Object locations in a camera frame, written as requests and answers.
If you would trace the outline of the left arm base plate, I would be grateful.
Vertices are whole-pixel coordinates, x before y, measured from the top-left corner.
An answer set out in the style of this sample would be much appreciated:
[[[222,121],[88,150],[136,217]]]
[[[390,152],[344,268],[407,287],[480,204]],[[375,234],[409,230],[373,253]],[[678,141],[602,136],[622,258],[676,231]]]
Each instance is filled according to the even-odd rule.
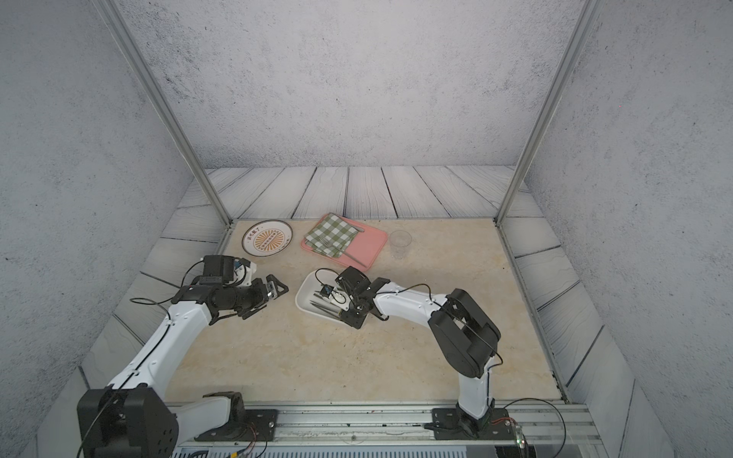
[[[236,410],[227,422],[195,437],[196,442],[251,442],[272,441],[275,436],[278,410]]]

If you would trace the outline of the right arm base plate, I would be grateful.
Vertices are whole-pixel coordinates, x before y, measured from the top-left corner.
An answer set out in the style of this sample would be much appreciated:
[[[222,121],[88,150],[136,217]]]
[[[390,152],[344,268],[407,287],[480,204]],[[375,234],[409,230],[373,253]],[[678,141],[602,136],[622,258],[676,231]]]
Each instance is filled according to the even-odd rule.
[[[424,425],[432,431],[435,440],[515,440],[515,427],[505,408],[490,408],[480,419],[475,419],[458,406],[434,408],[431,423]]]

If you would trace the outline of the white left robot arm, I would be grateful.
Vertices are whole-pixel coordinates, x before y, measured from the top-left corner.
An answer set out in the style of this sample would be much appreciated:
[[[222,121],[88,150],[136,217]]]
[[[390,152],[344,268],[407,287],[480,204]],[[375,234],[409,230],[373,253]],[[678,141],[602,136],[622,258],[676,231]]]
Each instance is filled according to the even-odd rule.
[[[277,410],[246,410],[234,391],[171,408],[164,396],[174,373],[202,330],[230,317],[248,318],[274,295],[261,282],[252,286],[185,286],[171,299],[160,326],[132,362],[102,389],[90,389],[76,408],[79,457],[171,457],[195,439],[238,442],[233,454],[252,454],[274,433]]]

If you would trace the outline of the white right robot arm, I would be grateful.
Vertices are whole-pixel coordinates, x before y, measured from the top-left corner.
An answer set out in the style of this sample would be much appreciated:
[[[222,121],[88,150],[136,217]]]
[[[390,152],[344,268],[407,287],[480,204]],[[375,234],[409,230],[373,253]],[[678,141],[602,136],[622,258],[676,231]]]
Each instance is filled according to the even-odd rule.
[[[498,353],[501,332],[465,290],[434,295],[427,284],[403,287],[384,278],[370,281],[361,274],[342,273],[336,284],[349,308],[339,319],[361,328],[368,314],[382,321],[399,318],[429,328],[442,355],[458,373],[457,408],[471,421],[488,418],[494,406],[492,370],[503,364]]]

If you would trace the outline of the yellow black file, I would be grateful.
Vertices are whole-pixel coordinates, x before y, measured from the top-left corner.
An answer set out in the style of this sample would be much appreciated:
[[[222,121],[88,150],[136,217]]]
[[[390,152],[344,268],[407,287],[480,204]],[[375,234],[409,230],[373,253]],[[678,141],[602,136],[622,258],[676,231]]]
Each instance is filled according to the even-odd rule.
[[[320,303],[311,302],[310,304],[313,307],[315,307],[316,309],[320,310],[321,312],[326,313],[326,315],[328,315],[330,317],[333,317],[333,318],[335,318],[337,320],[340,320],[340,313],[339,312],[336,312],[335,310],[332,310],[332,309],[328,308],[327,306],[320,305]]]
[[[315,302],[324,303],[325,305],[337,305],[337,303],[333,301],[333,298],[331,296],[323,296],[320,293],[316,292],[312,295],[312,297]]]

